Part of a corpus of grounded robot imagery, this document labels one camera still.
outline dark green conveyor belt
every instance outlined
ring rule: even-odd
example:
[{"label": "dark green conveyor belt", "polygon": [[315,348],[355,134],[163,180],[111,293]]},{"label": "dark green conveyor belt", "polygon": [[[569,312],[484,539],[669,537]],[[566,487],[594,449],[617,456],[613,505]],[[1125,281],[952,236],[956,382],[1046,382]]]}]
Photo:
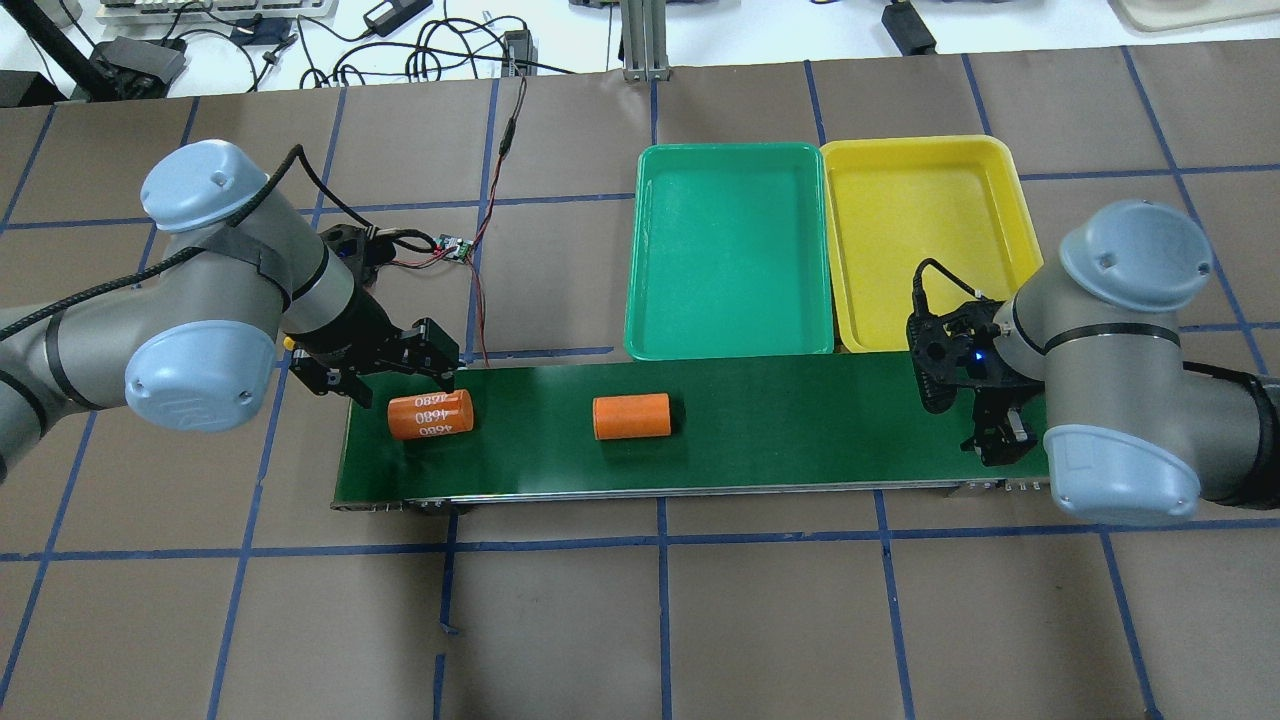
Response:
[{"label": "dark green conveyor belt", "polygon": [[[463,370],[475,430],[407,443],[390,437],[387,402],[438,388],[420,377],[367,379],[374,409],[352,405],[339,509],[937,487],[1048,473],[1038,447],[1004,468],[961,452],[972,393],[929,415],[905,352]],[[595,439],[594,397],[649,392],[671,393],[672,437]],[[1042,401],[1027,419],[1043,432]]]}]

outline yellow plastic bin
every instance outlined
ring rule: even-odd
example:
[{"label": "yellow plastic bin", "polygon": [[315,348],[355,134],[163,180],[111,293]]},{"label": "yellow plastic bin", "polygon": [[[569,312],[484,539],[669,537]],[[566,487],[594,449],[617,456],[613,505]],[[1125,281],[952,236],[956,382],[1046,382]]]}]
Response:
[{"label": "yellow plastic bin", "polygon": [[[841,140],[822,155],[831,284],[851,352],[906,350],[911,275],[925,258],[997,300],[1043,263],[1014,158],[993,137]],[[924,277],[934,313],[970,300]]]}]

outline tiled surface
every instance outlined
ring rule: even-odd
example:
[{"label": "tiled surface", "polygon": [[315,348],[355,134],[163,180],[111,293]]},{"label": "tiled surface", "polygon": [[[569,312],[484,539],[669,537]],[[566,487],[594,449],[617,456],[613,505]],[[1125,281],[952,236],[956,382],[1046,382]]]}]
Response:
[{"label": "tiled surface", "polygon": [[444,716],[662,717],[657,555],[461,555]]},{"label": "tiled surface", "polygon": [[[1046,251],[1110,201],[1179,206],[1183,181],[1225,270],[1183,314],[1199,325],[1184,333],[1187,356],[1251,370],[1252,337],[1275,370],[1266,238],[1280,219],[1280,173],[1221,168],[1275,161],[1277,126],[1260,111],[1271,90],[1256,79],[1275,44],[1171,47],[1160,53],[1174,60],[1155,69],[1148,53],[1134,56],[1156,123],[1121,51],[970,65]],[[1176,69],[1192,64],[1179,97]],[[832,140],[982,127],[961,58],[810,69],[814,96],[803,64],[677,68],[658,86],[657,128],[649,87],[617,74],[531,82],[481,258],[493,364],[626,361],[631,178],[654,131],[664,142],[817,142],[819,110]],[[195,114],[188,101],[61,106],[18,213],[0,227],[0,306],[131,272],[150,225],[113,218],[140,215],[151,164],[206,135],[242,142],[266,168],[303,142],[340,195],[375,206],[376,223],[470,236],[485,131],[500,135],[515,101],[513,82],[494,88],[202,99]],[[31,154],[28,115],[0,111],[5,193]],[[1157,124],[1178,164],[1213,174],[1170,165]],[[1238,129],[1220,137],[1224,127]],[[284,187],[312,206],[300,178]],[[580,196],[600,192],[617,195]],[[55,227],[23,224],[36,222]],[[1229,291],[1262,323],[1249,336]],[[457,266],[388,268],[374,288],[396,322],[430,315],[475,342],[470,292]],[[1114,532],[1126,605],[1098,528],[1059,514],[1046,492],[492,506],[452,523],[337,514],[328,503],[346,402],[285,387],[274,425],[264,411],[221,436],[100,414],[61,523],[87,416],[65,420],[19,465],[0,488],[0,665],[12,669],[0,676],[0,715],[207,716],[214,706],[219,717],[1135,719],[1148,678],[1151,710],[1171,719],[1268,716],[1276,705],[1251,675],[1276,661],[1276,578],[1249,565],[1274,543],[1274,514],[1206,505],[1199,518],[1212,523],[1192,527],[1212,530]],[[33,585],[35,614],[12,651]],[[1130,657],[1126,614],[1146,675]],[[440,620],[458,634],[443,635]],[[1204,680],[1215,687],[1185,682],[1215,662]]]},{"label": "tiled surface", "polygon": [[[1179,165],[1280,163],[1274,42],[1134,47],[1133,60]],[[1213,132],[1204,132],[1212,127]]]},{"label": "tiled surface", "polygon": [[234,560],[50,566],[0,717],[204,716]]},{"label": "tiled surface", "polygon": [[803,65],[675,68],[658,85],[658,142],[794,141],[818,143]]},{"label": "tiled surface", "polygon": [[1134,628],[1152,692],[1169,720],[1268,717],[1280,583],[1274,532],[1116,534]]},{"label": "tiled surface", "polygon": [[676,717],[901,717],[876,543],[671,550]]},{"label": "tiled surface", "polygon": [[431,717],[442,565],[439,555],[255,560],[219,716]]},{"label": "tiled surface", "polygon": [[[827,141],[982,135],[957,55],[813,64]],[[902,87],[915,92],[900,92]]]},{"label": "tiled surface", "polygon": [[1023,173],[1164,168],[1120,50],[975,55],[991,131]]},{"label": "tiled surface", "polygon": [[1143,717],[1098,538],[893,543],[919,717]]},{"label": "tiled surface", "polygon": [[142,217],[142,181],[178,149],[191,99],[60,105],[12,222]]},{"label": "tiled surface", "polygon": [[[316,170],[323,172],[337,110],[337,90],[201,97],[189,141],[233,142],[268,173],[275,170],[291,147],[301,145]],[[294,208],[310,209],[316,202],[316,187],[301,167],[284,176],[279,187]]]}]

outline orange cylinder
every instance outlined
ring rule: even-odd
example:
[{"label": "orange cylinder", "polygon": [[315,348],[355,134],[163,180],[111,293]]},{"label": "orange cylinder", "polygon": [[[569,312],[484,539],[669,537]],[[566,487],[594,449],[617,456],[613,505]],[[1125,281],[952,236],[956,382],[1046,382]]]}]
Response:
[{"label": "orange cylinder", "polygon": [[671,397],[618,395],[596,397],[591,404],[595,439],[667,437],[671,434]]},{"label": "orange cylinder", "polygon": [[465,433],[475,427],[471,393],[456,389],[397,397],[387,405],[387,424],[396,439]]}]

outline blue cap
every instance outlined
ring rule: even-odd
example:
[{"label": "blue cap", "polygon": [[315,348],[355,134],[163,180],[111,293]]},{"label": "blue cap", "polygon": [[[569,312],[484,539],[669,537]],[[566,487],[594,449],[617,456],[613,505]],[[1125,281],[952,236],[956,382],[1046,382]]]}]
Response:
[{"label": "blue cap", "polygon": [[1199,477],[1158,445],[1097,425],[1044,433],[1050,483],[1059,507],[1094,523],[1167,525],[1190,520]]},{"label": "blue cap", "polygon": [[275,343],[236,320],[186,323],[142,343],[124,370],[124,398],[143,419],[175,430],[229,430],[266,398]]},{"label": "blue cap", "polygon": [[1139,313],[1184,307],[1213,269],[1213,251],[1199,225],[1144,200],[1098,210],[1062,240],[1059,258],[1080,287]]},{"label": "blue cap", "polygon": [[201,140],[170,152],[142,182],[142,209],[164,232],[216,223],[266,184],[243,150],[225,140]]}]

